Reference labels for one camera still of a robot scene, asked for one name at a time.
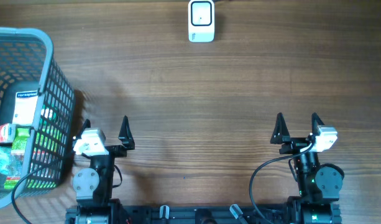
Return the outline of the green candy bag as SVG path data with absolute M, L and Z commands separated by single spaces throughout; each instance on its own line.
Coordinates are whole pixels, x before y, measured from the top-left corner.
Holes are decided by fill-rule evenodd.
M 17 128 L 16 136 L 13 140 L 11 150 L 9 151 L 8 174 L 4 183 L 4 190 L 12 190 L 20 180 L 22 174 L 22 165 L 24 154 L 29 138 L 28 128 Z

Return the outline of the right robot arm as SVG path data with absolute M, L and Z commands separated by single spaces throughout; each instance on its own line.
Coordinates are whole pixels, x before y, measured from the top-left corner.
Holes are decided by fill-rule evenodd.
M 279 144 L 280 154 L 290 155 L 290 170 L 298 184 L 299 196 L 288 197 L 283 212 L 285 223 L 341 223 L 339 192 L 344 171 L 334 164 L 321 164 L 318 154 L 337 141 L 337 131 L 311 115 L 312 132 L 304 138 L 290 136 L 282 113 L 277 115 L 270 142 Z

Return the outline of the green lid jar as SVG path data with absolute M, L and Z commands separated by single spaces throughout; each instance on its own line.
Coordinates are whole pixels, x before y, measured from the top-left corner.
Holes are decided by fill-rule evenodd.
M 57 112 L 49 107 L 43 106 L 41 110 L 41 115 L 48 121 L 53 123 L 58 123 Z

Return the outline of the white Hansaplast plaster box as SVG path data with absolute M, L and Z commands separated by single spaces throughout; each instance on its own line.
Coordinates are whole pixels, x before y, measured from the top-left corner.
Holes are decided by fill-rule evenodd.
M 20 91 L 16 93 L 12 124 L 31 126 L 37 106 L 37 91 Z

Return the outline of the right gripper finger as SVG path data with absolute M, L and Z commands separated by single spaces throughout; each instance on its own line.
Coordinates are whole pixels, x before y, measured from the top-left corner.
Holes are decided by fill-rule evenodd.
M 318 128 L 319 126 L 324 126 L 324 123 L 320 119 L 317 113 L 313 113 L 311 115 L 311 127 L 312 127 L 312 133 L 314 135 L 318 134 Z
M 285 144 L 290 142 L 290 133 L 288 131 L 283 114 L 278 113 L 275 122 L 275 128 L 270 139 L 271 144 Z

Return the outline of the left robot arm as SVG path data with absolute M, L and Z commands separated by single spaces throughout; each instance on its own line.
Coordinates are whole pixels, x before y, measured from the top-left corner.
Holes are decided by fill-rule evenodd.
M 67 210 L 66 223 L 132 223 L 120 200 L 112 198 L 112 190 L 120 186 L 114 183 L 114 173 L 121 174 L 115 159 L 135 149 L 127 116 L 123 117 L 118 140 L 118 145 L 105 145 L 103 131 L 92 128 L 88 119 L 73 138 L 75 154 L 89 159 L 90 166 L 73 177 L 77 206 Z

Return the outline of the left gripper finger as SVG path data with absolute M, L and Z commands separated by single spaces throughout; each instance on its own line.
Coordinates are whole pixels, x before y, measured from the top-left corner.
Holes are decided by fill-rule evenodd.
M 118 135 L 118 140 L 120 140 L 122 146 L 126 150 L 134 150 L 135 149 L 135 142 L 134 138 L 131 133 L 131 129 L 129 126 L 129 119 L 127 116 L 123 117 L 120 132 Z
M 75 136 L 77 139 L 81 139 L 81 135 L 83 134 L 83 132 L 85 131 L 85 129 L 87 128 L 90 128 L 91 127 L 91 123 L 90 123 L 90 120 L 89 119 L 85 119 L 82 127 L 80 128 L 80 130 L 78 131 L 77 135 Z

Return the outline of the small red tissue pack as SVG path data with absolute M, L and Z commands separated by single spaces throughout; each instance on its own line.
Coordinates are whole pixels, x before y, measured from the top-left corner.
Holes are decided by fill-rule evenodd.
M 0 144 L 13 143 L 16 136 L 16 125 L 7 123 L 0 125 Z

